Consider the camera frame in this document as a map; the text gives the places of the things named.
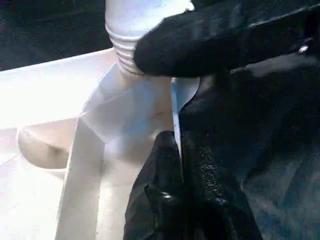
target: black rubber glove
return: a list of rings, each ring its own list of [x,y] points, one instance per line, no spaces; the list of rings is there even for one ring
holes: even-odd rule
[[[173,133],[160,133],[132,187],[124,240],[182,239],[187,212],[180,169]]]
[[[207,138],[183,140],[184,183],[173,133],[157,136],[132,187],[124,240],[261,239],[246,196],[212,159]]]

